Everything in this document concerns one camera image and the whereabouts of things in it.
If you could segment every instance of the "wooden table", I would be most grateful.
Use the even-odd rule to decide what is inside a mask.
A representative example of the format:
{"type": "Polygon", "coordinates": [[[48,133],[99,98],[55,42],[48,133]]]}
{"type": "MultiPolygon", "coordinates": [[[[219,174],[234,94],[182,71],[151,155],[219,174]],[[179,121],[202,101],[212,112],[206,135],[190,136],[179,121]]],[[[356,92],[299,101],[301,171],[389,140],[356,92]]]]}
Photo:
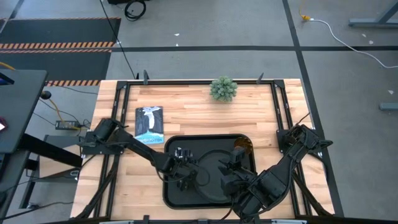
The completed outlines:
{"type": "MultiPolygon", "coordinates": [[[[308,113],[307,102],[299,79],[285,79],[285,88],[293,122],[298,122],[308,113]]],[[[117,81],[102,81],[95,106],[92,128],[101,118],[109,118],[112,112],[117,81]]],[[[139,85],[129,93],[126,125],[134,135],[135,109],[143,106],[164,107],[165,142],[174,135],[191,134],[230,134],[247,135],[254,145],[256,169],[261,171],[276,164],[282,157],[279,152],[275,132],[278,128],[270,85],[238,85],[238,94],[232,103],[213,101],[208,85],[139,85]]],[[[284,108],[278,91],[280,108],[284,108]]],[[[284,126],[287,121],[284,111],[284,126]]],[[[303,124],[311,126],[310,117],[303,124]]],[[[163,152],[164,145],[151,145],[163,152]]],[[[78,215],[90,201],[98,188],[103,156],[96,156],[83,168],[76,189],[71,217],[78,215]]],[[[323,165],[311,156],[302,161],[308,188],[329,212],[333,213],[331,197],[326,183],[323,165]]],[[[301,192],[298,190],[301,214],[304,214],[301,192]]],[[[105,214],[106,199],[100,215],[105,214]]],[[[125,150],[120,158],[118,177],[114,195],[112,220],[142,220],[149,215],[151,220],[191,220],[220,219],[227,208],[173,210],[166,206],[162,198],[162,181],[156,176],[149,162],[130,150],[125,150]]],[[[260,218],[293,218],[290,196],[260,218]]],[[[232,213],[227,219],[238,219],[232,213]]]]}

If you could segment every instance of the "concrete floor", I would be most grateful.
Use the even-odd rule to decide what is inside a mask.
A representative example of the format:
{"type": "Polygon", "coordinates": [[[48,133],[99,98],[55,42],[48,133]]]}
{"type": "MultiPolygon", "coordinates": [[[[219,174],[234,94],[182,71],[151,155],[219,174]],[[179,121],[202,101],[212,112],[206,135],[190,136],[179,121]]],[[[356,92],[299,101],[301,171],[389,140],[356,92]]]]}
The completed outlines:
{"type": "MultiPolygon", "coordinates": [[[[368,46],[370,40],[373,45],[398,45],[398,29],[347,26],[352,17],[377,17],[391,2],[394,1],[308,0],[303,13],[329,22],[335,34],[350,45],[368,46]]],[[[289,0],[300,45],[339,46],[324,24],[300,20],[300,3],[289,0]]],[[[16,4],[17,0],[0,0],[0,17],[9,17],[16,4]]],[[[282,1],[152,0],[147,2],[145,16],[136,22],[125,20],[120,8],[104,4],[109,16],[123,18],[119,39],[124,47],[293,45],[282,1]]],[[[103,16],[99,2],[94,0],[25,0],[16,17],[103,16]]],[[[387,65],[398,65],[396,51],[371,53],[387,65]]],[[[334,142],[329,148],[330,157],[345,216],[398,220],[395,144],[398,113],[378,110],[382,101],[398,102],[398,70],[383,69],[373,59],[354,52],[304,52],[303,56],[325,136],[334,142]]],[[[301,78],[295,52],[129,52],[127,58],[135,72],[146,69],[152,79],[220,75],[257,78],[262,72],[264,78],[301,78]]],[[[122,53],[115,52],[107,79],[118,78],[132,76],[122,53]]],[[[98,91],[98,87],[92,86],[75,88],[98,91]]],[[[74,114],[80,121],[92,118],[95,96],[58,87],[46,89],[52,92],[61,110],[74,114]]],[[[57,119],[42,103],[35,112],[51,121],[57,119]]],[[[77,134],[55,131],[36,116],[32,117],[27,132],[38,138],[45,134],[77,134]]],[[[75,184],[37,184],[32,202],[70,202],[75,187],[75,184]]],[[[9,215],[22,211],[16,209],[22,192],[23,186],[17,190],[9,215]]],[[[57,205],[5,223],[66,220],[71,207],[57,205]]]]}

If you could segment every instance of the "black plastic tray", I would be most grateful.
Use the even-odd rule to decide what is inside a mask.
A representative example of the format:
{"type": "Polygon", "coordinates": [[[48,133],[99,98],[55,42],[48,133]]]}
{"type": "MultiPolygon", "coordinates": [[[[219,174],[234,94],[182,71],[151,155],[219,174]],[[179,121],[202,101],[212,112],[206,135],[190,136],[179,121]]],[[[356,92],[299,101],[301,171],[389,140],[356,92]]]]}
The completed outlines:
{"type": "MultiPolygon", "coordinates": [[[[195,136],[174,136],[165,144],[164,152],[173,154],[177,147],[189,149],[193,153],[193,158],[198,159],[206,152],[213,150],[232,151],[234,142],[239,137],[247,136],[243,134],[214,134],[214,135],[195,135],[195,136]]],[[[247,167],[250,171],[256,171],[254,162],[254,153],[246,156],[242,161],[242,166],[247,167]]],[[[172,209],[193,209],[193,208],[219,208],[230,207],[228,203],[212,203],[202,197],[194,187],[181,191],[177,187],[177,183],[163,183],[163,200],[167,206],[172,209]]]]}

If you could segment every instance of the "small succulent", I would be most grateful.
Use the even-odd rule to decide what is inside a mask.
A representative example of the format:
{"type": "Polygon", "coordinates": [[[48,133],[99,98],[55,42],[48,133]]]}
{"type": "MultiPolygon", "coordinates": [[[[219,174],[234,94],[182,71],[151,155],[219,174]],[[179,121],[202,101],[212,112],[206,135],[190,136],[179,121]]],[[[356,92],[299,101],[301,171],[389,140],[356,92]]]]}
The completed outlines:
{"type": "Polygon", "coordinates": [[[222,102],[231,102],[232,97],[236,96],[236,89],[238,84],[232,81],[232,79],[222,76],[217,80],[214,80],[210,84],[210,95],[215,100],[222,102]]]}

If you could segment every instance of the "book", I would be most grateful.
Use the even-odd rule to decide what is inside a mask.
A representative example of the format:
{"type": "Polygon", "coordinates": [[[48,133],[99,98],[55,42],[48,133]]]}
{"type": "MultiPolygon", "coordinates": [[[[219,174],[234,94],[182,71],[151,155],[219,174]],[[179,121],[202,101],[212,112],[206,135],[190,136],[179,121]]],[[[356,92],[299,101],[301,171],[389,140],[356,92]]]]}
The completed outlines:
{"type": "Polygon", "coordinates": [[[136,136],[144,144],[164,142],[163,107],[136,108],[136,136]]]}

